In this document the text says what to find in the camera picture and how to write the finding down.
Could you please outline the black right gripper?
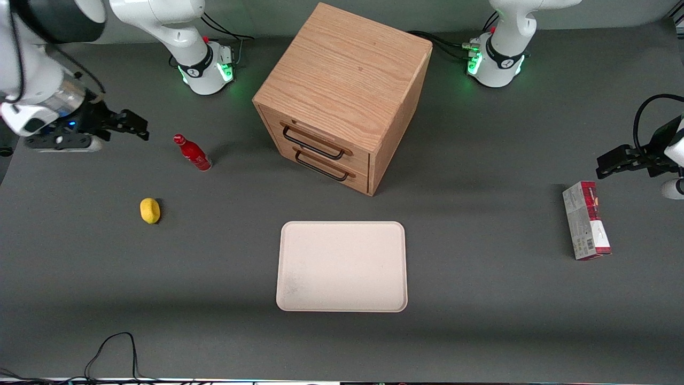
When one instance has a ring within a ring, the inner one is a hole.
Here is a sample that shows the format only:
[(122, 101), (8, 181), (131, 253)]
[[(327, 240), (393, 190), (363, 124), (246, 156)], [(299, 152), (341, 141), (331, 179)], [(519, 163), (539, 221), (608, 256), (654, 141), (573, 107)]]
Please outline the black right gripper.
[(134, 134), (144, 141), (149, 140), (146, 119), (130, 110), (122, 110), (120, 124), (117, 116), (105, 102), (84, 102), (65, 117), (65, 137), (67, 141), (79, 141), (86, 136), (110, 141), (112, 133), (118, 132)]

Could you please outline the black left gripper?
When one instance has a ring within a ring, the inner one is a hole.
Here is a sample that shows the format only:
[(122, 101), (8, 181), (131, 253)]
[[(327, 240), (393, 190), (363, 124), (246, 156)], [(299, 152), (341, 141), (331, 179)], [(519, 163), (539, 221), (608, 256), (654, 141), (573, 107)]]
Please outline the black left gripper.
[[(648, 168), (650, 177), (654, 178), (663, 173), (680, 173), (682, 165), (665, 154), (665, 149), (674, 145), (675, 139), (682, 139), (682, 119), (672, 119), (660, 128), (655, 129), (650, 141), (642, 145), (639, 141), (639, 120), (633, 124), (633, 142), (639, 153), (641, 163)], [(603, 155), (597, 161), (597, 178), (603, 180), (623, 171), (630, 171), (634, 166), (633, 147), (628, 144), (617, 146)]]

